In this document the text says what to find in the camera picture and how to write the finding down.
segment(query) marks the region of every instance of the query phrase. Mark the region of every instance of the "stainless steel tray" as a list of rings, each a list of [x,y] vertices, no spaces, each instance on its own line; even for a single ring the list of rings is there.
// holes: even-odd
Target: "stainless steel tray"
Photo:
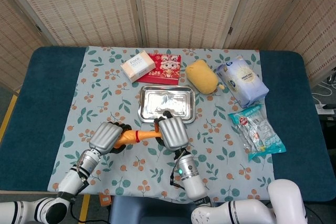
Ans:
[[[195,120],[195,91],[190,86],[143,86],[140,90],[139,118],[152,123],[169,110],[184,123]]]

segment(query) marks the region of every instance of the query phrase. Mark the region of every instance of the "woven screen panel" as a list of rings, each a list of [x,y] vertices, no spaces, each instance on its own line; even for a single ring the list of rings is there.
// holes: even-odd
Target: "woven screen panel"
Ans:
[[[147,46],[222,47],[220,40],[228,32],[225,25],[232,21],[237,1],[141,0]]]
[[[260,49],[284,8],[292,0],[247,0],[227,48]]]
[[[7,0],[0,0],[0,82],[15,90],[25,78],[30,57],[43,43]]]
[[[298,0],[269,49],[302,55],[308,78],[336,66],[336,0]]]
[[[130,0],[27,1],[61,46],[138,46]]]

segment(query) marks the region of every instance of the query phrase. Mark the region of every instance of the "floral tablecloth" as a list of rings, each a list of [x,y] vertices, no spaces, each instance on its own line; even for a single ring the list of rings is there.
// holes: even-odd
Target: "floral tablecloth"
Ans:
[[[153,124],[138,118],[139,91],[146,83],[130,83],[120,65],[140,48],[88,47],[79,71],[72,105],[61,139],[48,190],[57,191],[58,183],[104,121],[130,124],[135,130],[152,130]],[[182,56],[179,85],[189,84],[185,67],[204,59],[215,69],[221,63],[242,55],[261,77],[259,52],[227,49],[145,49]],[[210,95],[196,94],[196,120],[187,124],[188,146],[196,160],[204,186],[213,201],[246,198],[268,199],[267,185],[274,180],[271,155],[251,162],[235,133],[228,114],[241,108],[229,90]],[[128,145],[120,154],[102,156],[89,178],[91,186],[83,193],[152,197],[187,203],[184,190],[170,186],[174,154],[149,139]],[[174,180],[181,183],[175,173]]]

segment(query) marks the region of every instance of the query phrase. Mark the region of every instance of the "yellow plush toy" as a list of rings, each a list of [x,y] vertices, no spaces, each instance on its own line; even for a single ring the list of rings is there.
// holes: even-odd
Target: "yellow plush toy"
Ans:
[[[210,94],[215,91],[218,85],[218,78],[209,68],[204,60],[197,60],[186,67],[188,80],[203,94]]]

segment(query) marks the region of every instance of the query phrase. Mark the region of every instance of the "white tissue box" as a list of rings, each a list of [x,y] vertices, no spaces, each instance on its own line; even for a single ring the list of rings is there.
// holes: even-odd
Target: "white tissue box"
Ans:
[[[142,51],[122,64],[121,68],[128,79],[135,82],[152,71],[155,68],[155,62],[145,51]]]
[[[269,91],[241,56],[220,65],[216,73],[242,108],[264,98]]]

